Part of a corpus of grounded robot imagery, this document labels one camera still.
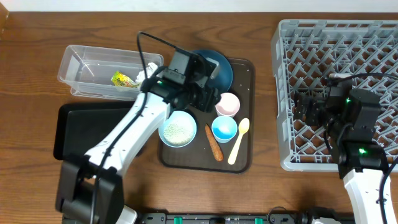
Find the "dark brown serving tray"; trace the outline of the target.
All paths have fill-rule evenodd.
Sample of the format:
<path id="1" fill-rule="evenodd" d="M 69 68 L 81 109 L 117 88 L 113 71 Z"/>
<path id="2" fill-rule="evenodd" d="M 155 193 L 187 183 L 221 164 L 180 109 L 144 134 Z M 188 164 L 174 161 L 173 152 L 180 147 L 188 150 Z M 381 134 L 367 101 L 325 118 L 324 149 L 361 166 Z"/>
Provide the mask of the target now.
<path id="1" fill-rule="evenodd" d="M 229 59 L 233 69 L 233 82 L 229 89 L 230 93 L 236 95 L 241 103 L 240 109 L 234 116 L 237 123 L 244 118 L 254 120 L 254 65 L 243 59 Z M 234 146 L 236 138 L 232 138 L 227 143 L 220 144 L 223 153 L 223 160 L 216 161 L 210 143 L 208 142 L 205 125 L 211 125 L 217 117 L 216 111 L 212 113 L 201 112 L 191 106 L 184 110 L 193 116 L 197 123 L 197 133 L 191 141 L 184 147 L 169 147 L 163 142 L 159 143 L 159 161 L 166 167 L 205 170 L 215 172 L 225 172 L 230 174 L 240 174 L 250 168 L 252 162 L 253 127 L 244 134 L 239 147 L 236 162 L 228 164 L 228 157 Z"/>

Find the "orange carrot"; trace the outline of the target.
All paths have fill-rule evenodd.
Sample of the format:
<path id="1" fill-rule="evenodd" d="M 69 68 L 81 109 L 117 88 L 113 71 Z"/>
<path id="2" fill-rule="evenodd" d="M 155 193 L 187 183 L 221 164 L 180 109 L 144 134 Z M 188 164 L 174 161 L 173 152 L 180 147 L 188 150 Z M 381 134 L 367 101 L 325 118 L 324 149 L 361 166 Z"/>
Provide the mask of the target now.
<path id="1" fill-rule="evenodd" d="M 211 151 L 213 153 L 213 156 L 215 158 L 216 161 L 221 162 L 223 160 L 223 153 L 221 148 L 219 147 L 212 131 L 211 128 L 205 124 L 205 132 L 206 132 L 206 137 L 208 139 L 208 142 L 210 144 L 211 147 Z"/>

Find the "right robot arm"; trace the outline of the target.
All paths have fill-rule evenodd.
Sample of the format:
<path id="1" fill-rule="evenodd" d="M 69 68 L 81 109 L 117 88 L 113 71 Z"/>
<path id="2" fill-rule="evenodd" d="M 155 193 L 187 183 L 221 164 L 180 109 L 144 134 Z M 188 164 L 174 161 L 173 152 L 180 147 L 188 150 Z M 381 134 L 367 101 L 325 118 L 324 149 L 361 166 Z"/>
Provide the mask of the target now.
<path id="1" fill-rule="evenodd" d="M 294 118 L 324 127 L 323 139 L 338 166 L 356 223 L 397 223 L 391 197 L 389 163 L 382 146 L 374 142 L 380 97 L 350 89 L 326 98 L 295 95 Z"/>

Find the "dark blue plate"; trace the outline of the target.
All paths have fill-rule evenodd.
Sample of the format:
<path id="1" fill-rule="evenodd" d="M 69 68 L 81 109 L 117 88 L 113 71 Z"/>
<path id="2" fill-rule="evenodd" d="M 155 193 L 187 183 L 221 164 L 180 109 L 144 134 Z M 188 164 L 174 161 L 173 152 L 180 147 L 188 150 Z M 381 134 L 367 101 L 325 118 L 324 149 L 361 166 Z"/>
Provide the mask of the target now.
<path id="1" fill-rule="evenodd" d="M 211 58 L 219 62 L 220 70 L 214 80 L 208 82 L 209 86 L 217 88 L 219 93 L 229 90 L 233 82 L 233 69 L 228 59 L 221 53 L 210 49 L 197 49 L 193 51 L 205 58 Z"/>

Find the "light blue bowl with rice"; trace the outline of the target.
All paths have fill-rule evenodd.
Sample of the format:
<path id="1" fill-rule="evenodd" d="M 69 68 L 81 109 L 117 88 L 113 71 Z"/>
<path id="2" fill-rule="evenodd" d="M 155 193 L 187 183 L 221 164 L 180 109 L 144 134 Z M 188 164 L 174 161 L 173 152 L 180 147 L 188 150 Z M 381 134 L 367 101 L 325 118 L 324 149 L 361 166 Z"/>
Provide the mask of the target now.
<path id="1" fill-rule="evenodd" d="M 169 147 L 184 147 L 190 144 L 197 133 L 193 116 L 185 111 L 174 111 L 158 129 L 162 142 Z"/>

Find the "white tissue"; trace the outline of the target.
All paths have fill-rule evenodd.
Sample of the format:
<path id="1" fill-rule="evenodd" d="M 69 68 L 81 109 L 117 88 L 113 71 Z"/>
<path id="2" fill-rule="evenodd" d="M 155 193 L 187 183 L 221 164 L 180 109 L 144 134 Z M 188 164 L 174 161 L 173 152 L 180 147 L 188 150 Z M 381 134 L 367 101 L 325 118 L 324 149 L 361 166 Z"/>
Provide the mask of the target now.
<path id="1" fill-rule="evenodd" d="M 146 78 L 150 78 L 157 69 L 157 64 L 153 62 L 148 63 L 146 69 L 138 73 L 135 82 L 141 84 Z"/>

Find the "blue cup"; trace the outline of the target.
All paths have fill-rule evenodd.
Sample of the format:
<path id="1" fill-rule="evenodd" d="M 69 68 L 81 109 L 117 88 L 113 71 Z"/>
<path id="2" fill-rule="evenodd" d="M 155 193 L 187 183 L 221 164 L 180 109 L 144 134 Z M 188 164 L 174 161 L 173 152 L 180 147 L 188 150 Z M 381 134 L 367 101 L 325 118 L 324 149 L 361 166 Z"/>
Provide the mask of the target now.
<path id="1" fill-rule="evenodd" d="M 235 120 L 229 116 L 219 116 L 211 124 L 211 131 L 219 143 L 227 143 L 238 131 Z"/>

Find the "yellow green snack wrapper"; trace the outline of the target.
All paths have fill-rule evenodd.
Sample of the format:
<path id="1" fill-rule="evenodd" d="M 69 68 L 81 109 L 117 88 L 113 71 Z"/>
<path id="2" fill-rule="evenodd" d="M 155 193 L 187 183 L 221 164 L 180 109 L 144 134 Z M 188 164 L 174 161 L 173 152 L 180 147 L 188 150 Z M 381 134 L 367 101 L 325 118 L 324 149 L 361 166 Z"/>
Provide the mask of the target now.
<path id="1" fill-rule="evenodd" d="M 115 86 L 121 87 L 129 87 L 129 88 L 137 88 L 140 83 L 133 81 L 127 75 L 121 73 L 120 71 L 116 71 L 111 78 L 111 81 Z"/>

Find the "pink cup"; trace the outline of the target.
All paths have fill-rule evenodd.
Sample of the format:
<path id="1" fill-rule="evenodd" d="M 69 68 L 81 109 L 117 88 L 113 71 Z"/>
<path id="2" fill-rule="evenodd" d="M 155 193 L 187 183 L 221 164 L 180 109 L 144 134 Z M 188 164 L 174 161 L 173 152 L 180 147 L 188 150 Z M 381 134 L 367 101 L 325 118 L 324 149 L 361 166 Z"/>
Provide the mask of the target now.
<path id="1" fill-rule="evenodd" d="M 240 100 L 233 93 L 222 93 L 220 101 L 215 106 L 218 116 L 234 117 L 240 109 Z"/>

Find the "yellow plastic spoon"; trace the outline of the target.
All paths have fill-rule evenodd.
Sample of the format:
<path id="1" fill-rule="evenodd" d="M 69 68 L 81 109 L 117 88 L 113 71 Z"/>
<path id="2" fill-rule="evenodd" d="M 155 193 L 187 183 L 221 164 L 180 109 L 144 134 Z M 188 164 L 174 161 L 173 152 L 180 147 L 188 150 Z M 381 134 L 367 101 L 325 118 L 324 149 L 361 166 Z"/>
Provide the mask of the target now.
<path id="1" fill-rule="evenodd" d="M 233 165 L 236 162 L 238 152 L 239 152 L 239 147 L 241 145 L 241 141 L 243 136 L 249 131 L 250 127 L 250 120 L 248 118 L 244 118 L 241 120 L 241 122 L 238 125 L 238 137 L 236 139 L 236 142 L 231 150 L 231 154 L 228 157 L 228 164 Z"/>

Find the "grey dishwasher rack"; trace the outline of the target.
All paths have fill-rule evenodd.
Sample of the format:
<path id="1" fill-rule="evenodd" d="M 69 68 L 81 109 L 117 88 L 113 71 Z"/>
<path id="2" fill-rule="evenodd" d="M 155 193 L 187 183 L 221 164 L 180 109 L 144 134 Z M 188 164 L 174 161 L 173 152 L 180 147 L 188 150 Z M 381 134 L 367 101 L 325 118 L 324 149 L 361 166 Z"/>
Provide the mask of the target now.
<path id="1" fill-rule="evenodd" d="M 380 96 L 374 140 L 397 157 L 397 22 L 283 20 L 271 41 L 277 90 L 280 165 L 287 171 L 334 172 L 323 128 L 294 119 L 294 95 L 326 96 L 332 73 L 356 75 L 354 87 Z"/>

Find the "black bin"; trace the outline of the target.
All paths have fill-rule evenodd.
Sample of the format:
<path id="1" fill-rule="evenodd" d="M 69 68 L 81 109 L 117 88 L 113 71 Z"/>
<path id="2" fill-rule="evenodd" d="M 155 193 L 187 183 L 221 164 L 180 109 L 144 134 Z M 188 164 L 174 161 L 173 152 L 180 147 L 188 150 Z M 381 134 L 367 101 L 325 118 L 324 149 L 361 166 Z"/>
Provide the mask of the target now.
<path id="1" fill-rule="evenodd" d="M 131 101 L 69 103 L 58 111 L 53 156 L 83 156 L 102 141 L 131 109 Z"/>

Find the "clear plastic bin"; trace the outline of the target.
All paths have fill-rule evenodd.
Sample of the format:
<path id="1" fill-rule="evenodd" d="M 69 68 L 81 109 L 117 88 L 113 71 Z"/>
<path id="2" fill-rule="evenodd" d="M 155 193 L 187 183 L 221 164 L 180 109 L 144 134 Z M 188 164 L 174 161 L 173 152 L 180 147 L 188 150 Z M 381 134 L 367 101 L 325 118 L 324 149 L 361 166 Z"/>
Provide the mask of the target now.
<path id="1" fill-rule="evenodd" d="M 135 80 L 144 70 L 139 52 L 69 45 L 63 55 L 58 80 L 71 86 L 71 94 L 107 100 L 134 101 L 140 90 L 115 86 L 116 71 Z"/>

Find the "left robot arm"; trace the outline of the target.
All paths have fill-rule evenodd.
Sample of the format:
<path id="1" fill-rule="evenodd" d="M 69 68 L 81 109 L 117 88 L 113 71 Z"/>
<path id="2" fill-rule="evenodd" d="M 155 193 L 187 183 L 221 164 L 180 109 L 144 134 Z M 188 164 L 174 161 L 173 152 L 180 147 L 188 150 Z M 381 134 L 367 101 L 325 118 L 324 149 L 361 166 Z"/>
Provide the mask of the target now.
<path id="1" fill-rule="evenodd" d="M 219 61 L 200 54 L 175 56 L 142 82 L 125 117 L 84 155 L 64 158 L 55 208 L 82 223 L 135 223 L 124 203 L 123 177 L 152 133 L 176 110 L 192 105 L 210 112 L 220 100 L 212 85 Z"/>

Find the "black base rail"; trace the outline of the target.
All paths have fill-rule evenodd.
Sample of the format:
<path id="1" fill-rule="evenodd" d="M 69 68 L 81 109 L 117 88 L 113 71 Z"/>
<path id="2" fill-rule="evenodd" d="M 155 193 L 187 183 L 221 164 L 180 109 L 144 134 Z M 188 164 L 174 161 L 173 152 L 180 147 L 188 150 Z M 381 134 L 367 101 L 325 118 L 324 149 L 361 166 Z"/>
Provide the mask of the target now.
<path id="1" fill-rule="evenodd" d="M 314 208 L 293 213 L 272 210 L 267 214 L 182 214 L 143 213 L 138 224 L 312 224 L 354 223 L 353 217 L 340 217 L 333 210 Z"/>

